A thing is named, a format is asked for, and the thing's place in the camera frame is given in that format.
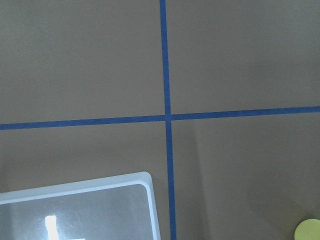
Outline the clear plastic bin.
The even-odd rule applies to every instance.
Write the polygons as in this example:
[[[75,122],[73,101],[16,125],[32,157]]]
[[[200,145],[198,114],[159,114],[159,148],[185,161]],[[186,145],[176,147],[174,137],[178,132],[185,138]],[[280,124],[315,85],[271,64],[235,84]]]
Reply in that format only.
[[[3,240],[159,240],[152,177],[137,172],[5,192]]]

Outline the yellow plastic cup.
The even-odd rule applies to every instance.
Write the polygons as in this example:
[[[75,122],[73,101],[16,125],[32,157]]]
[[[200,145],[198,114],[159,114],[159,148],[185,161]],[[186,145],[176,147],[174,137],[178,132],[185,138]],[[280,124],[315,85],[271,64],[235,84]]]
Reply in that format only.
[[[294,231],[294,240],[320,240],[320,220],[302,221]]]

